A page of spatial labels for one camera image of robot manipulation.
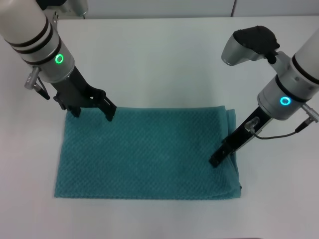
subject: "green led ring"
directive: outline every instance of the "green led ring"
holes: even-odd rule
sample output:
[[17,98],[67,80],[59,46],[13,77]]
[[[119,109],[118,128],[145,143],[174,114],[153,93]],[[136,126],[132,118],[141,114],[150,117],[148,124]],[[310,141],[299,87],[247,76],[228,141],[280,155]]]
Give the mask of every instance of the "green led ring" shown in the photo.
[[62,54],[57,54],[57,55],[55,56],[55,62],[56,62],[57,64],[61,64],[61,63],[63,62],[63,55],[62,55]]

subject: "white table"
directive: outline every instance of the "white table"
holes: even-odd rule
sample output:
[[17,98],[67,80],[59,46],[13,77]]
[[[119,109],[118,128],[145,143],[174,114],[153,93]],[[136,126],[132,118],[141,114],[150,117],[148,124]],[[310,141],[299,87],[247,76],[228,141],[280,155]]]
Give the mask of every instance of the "white table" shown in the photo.
[[[255,25],[270,28],[292,56],[319,27],[319,16],[62,20],[58,27],[84,78],[117,106],[225,105],[240,124],[275,72],[266,60],[229,67],[220,56],[235,30]],[[240,149],[240,199],[55,199],[65,112],[24,89],[28,74],[0,39],[0,238],[318,238],[318,125]],[[319,110],[319,95],[309,105]],[[272,121],[261,135],[291,132],[306,117],[300,110]]]

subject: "folded towel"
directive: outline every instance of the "folded towel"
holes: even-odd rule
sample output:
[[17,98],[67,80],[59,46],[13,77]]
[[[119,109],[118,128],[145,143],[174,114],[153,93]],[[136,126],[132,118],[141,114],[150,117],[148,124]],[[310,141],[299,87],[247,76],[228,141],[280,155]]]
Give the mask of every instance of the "folded towel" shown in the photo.
[[235,111],[117,108],[67,113],[55,197],[218,200],[240,197],[235,155],[212,153],[235,129]]

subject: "black mount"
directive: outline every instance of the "black mount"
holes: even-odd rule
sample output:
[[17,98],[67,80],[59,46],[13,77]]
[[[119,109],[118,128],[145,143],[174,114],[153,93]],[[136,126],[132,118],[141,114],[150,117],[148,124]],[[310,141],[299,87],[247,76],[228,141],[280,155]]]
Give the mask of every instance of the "black mount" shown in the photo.
[[112,121],[116,106],[106,97],[103,90],[90,86],[76,67],[67,79],[52,85],[57,90],[53,99],[63,110],[68,110],[75,117],[79,117],[80,107],[99,108],[106,119]]
[[48,6],[62,6],[66,0],[36,0],[41,10],[46,10]]
[[238,30],[233,33],[235,40],[242,46],[267,58],[269,64],[276,63],[276,49],[280,47],[274,33],[264,26]]
[[232,134],[223,139],[222,145],[209,160],[210,164],[214,168],[216,168],[228,155],[236,152],[254,137],[251,132],[245,129],[245,123],[252,120],[254,117],[258,117],[260,119],[260,123],[254,127],[256,132],[262,129],[264,125],[272,119],[260,107],[255,109],[255,111],[248,116],[248,118]]

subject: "robotic arm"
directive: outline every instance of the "robotic arm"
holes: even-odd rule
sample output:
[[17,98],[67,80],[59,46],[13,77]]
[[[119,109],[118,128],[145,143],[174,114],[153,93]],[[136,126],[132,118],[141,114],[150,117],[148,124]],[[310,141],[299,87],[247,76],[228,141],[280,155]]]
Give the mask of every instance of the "robotic arm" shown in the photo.
[[[38,2],[43,9],[46,8],[44,1]],[[63,4],[66,0],[54,2]],[[57,90],[53,98],[63,110],[79,117],[81,107],[99,108],[111,121],[116,106],[103,90],[93,88],[84,80],[57,32],[57,21],[57,14],[49,20],[35,0],[0,1],[0,34],[32,69],[25,87],[35,89],[49,100],[43,80]]]
[[[276,52],[279,47],[275,35],[263,26],[235,31],[228,40],[222,53],[222,60],[227,65],[266,58],[277,74],[258,94],[257,109],[223,140],[221,147],[212,155],[210,163],[213,167],[253,137],[287,137],[300,132],[311,122],[319,121],[319,114],[306,104],[319,90],[319,30],[292,58]],[[295,132],[266,138],[257,135],[272,119],[287,120],[299,108],[304,109],[309,118]]]

